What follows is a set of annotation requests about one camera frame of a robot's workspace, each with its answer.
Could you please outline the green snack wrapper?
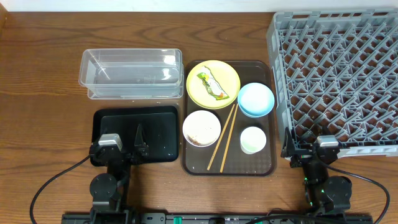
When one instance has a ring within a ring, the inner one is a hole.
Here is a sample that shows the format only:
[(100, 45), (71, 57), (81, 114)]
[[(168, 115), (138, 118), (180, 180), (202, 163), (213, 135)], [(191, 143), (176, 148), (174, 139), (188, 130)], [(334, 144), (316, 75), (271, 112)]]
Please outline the green snack wrapper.
[(197, 77), (202, 81), (207, 93), (215, 100), (225, 100), (229, 98), (229, 95), (224, 91), (224, 89), (222, 89), (221, 85), (215, 79), (208, 67), (202, 66), (199, 69)]

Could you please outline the pale green cup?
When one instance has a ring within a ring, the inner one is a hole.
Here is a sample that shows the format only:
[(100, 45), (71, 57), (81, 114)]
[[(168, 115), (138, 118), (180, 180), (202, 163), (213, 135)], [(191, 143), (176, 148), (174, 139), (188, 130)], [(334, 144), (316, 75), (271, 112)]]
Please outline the pale green cup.
[(262, 129), (251, 126), (242, 131), (239, 142), (244, 153), (255, 154), (265, 148), (267, 137)]

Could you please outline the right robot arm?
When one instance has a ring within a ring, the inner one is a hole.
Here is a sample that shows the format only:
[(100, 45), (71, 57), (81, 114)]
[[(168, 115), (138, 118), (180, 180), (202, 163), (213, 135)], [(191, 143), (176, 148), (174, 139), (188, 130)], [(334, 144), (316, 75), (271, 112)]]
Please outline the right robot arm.
[(351, 208), (352, 182), (343, 176), (329, 176), (327, 166), (338, 159), (340, 142), (331, 134), (321, 135), (308, 148), (294, 144), (285, 128), (281, 156), (290, 159), (291, 168), (302, 168), (305, 197), (312, 215), (342, 215)]

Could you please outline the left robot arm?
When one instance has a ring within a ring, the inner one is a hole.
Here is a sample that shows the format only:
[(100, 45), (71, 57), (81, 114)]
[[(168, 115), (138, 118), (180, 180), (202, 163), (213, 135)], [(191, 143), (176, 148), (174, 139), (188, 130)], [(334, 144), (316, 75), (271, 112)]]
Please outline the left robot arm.
[(149, 152), (144, 129), (138, 125), (133, 148), (122, 152), (123, 144), (117, 133), (102, 134), (90, 146), (89, 156), (107, 168), (90, 183), (93, 206), (87, 223), (137, 224), (140, 215), (127, 205), (131, 166), (144, 163)]

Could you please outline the light blue bowl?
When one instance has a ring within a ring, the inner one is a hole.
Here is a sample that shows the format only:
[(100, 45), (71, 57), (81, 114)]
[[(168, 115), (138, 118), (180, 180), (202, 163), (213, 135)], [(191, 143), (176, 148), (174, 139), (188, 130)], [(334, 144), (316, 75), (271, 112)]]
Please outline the light blue bowl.
[(274, 94), (262, 83), (248, 83), (239, 91), (238, 105), (246, 116), (260, 118), (272, 111), (275, 105)]

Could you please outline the white pink bowl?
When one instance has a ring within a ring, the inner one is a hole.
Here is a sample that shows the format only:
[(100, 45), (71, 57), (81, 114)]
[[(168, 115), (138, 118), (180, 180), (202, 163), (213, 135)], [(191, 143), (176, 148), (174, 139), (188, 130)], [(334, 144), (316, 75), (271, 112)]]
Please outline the white pink bowl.
[(190, 113), (183, 122), (183, 136), (193, 146), (207, 147), (217, 141), (221, 123), (217, 116), (206, 110)]

